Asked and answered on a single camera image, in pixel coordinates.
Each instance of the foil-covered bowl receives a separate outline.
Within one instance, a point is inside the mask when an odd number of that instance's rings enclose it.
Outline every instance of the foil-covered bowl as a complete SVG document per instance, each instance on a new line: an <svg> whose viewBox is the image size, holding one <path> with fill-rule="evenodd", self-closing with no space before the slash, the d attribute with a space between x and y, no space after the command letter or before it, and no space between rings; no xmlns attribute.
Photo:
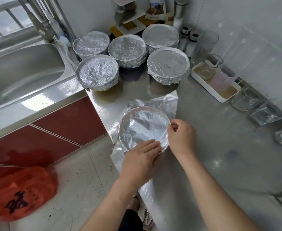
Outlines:
<svg viewBox="0 0 282 231"><path fill-rule="evenodd" d="M147 44L147 54L150 55L162 47L177 48L179 33L175 27L166 24L152 24L142 33L142 38Z"/></svg>
<svg viewBox="0 0 282 231"><path fill-rule="evenodd" d="M146 44L137 35L115 38L108 48L109 55L123 68L136 68L146 60Z"/></svg>
<svg viewBox="0 0 282 231"><path fill-rule="evenodd" d="M139 106L129 110L119 124L119 140L129 151L138 143L155 139L160 141L162 151L169 146L167 128L170 120L167 115L151 106Z"/></svg>
<svg viewBox="0 0 282 231"><path fill-rule="evenodd" d="M78 65L76 78L84 88L106 91L118 83L119 65L108 55L95 55Z"/></svg>
<svg viewBox="0 0 282 231"><path fill-rule="evenodd" d="M147 73L163 85L179 83L189 73L189 69L189 58L175 48L160 48L147 59Z"/></svg>
<svg viewBox="0 0 282 231"><path fill-rule="evenodd" d="M73 49L82 59L98 55L107 54L110 38L103 32L87 32L77 38L73 43Z"/></svg>

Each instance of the hand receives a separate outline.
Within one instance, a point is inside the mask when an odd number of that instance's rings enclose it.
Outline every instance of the hand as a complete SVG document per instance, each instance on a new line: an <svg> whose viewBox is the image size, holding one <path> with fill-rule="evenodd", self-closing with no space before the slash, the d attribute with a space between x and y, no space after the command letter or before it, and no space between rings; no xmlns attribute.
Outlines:
<svg viewBox="0 0 282 231"><path fill-rule="evenodd" d="M161 150L160 142L148 140L125 154L119 180L128 190L135 192L152 178Z"/></svg>
<svg viewBox="0 0 282 231"><path fill-rule="evenodd" d="M171 120L168 125L169 146L178 159L185 160L189 155L195 155L197 143L196 129L181 119Z"/></svg>

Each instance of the aluminum foil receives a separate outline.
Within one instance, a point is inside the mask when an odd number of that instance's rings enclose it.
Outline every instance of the aluminum foil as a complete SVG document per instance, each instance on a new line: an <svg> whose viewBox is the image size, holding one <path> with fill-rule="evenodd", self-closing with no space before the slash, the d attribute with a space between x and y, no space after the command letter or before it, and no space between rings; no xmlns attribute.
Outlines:
<svg viewBox="0 0 282 231"><path fill-rule="evenodd" d="M169 120L171 120L175 118L177 103L178 103L178 95L176 90L165 96L154 98L148 101L132 100L128 103L128 105L126 106L126 108L123 110L123 112L119 117L119 122L115 124L112 129L112 140L115 144L112 149L111 159L119 172L121 171L122 168L125 152L128 150L126 147L123 146L122 141L120 141L119 139L119 133L121 133L121 131L119 132L120 120L122 120L123 117L131 110L138 108L140 106L153 107L155 109L158 109L162 111L164 114L166 114ZM150 136L148 136L146 139L152 139L152 138L153 138L152 134L150 133Z"/></svg>
<svg viewBox="0 0 282 231"><path fill-rule="evenodd" d="M110 38L103 32L88 32L77 38L73 49L82 59L98 54L107 54Z"/></svg>
<svg viewBox="0 0 282 231"><path fill-rule="evenodd" d="M147 54L162 47L177 48L179 33L175 27L166 24L152 24L142 33L142 38L147 44Z"/></svg>
<svg viewBox="0 0 282 231"><path fill-rule="evenodd" d="M155 139L160 141L163 152L169 146L168 124L170 120L164 112L150 106L139 106L129 110L121 120L119 140L129 151L138 143Z"/></svg>
<svg viewBox="0 0 282 231"><path fill-rule="evenodd" d="M95 55L78 65L76 77L84 88L106 91L118 83L119 65L108 55Z"/></svg>
<svg viewBox="0 0 282 231"><path fill-rule="evenodd" d="M147 59L147 73L163 85L179 83L189 73L189 69L189 58L175 48L160 48Z"/></svg>
<svg viewBox="0 0 282 231"><path fill-rule="evenodd" d="M110 43L108 52L124 68L141 66L147 57L144 40L131 34L115 38Z"/></svg>

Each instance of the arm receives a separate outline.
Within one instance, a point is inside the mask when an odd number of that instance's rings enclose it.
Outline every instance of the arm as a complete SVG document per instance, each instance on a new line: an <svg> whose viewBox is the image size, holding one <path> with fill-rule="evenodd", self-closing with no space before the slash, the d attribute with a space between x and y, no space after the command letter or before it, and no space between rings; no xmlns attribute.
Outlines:
<svg viewBox="0 0 282 231"><path fill-rule="evenodd" d="M152 178L160 152L160 142L155 140L140 143L127 152L119 179L81 231L117 231L132 196Z"/></svg>
<svg viewBox="0 0 282 231"><path fill-rule="evenodd" d="M171 123L168 126L170 148L189 179L208 230L259 230L197 159L195 128L180 119Z"/></svg>

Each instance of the stainless steel sink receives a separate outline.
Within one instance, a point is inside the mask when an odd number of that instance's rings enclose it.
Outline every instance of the stainless steel sink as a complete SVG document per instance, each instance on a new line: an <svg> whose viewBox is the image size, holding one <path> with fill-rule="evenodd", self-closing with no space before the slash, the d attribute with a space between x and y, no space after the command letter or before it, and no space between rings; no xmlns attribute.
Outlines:
<svg viewBox="0 0 282 231"><path fill-rule="evenodd" d="M0 56L0 108L73 76L64 49L43 41Z"/></svg>

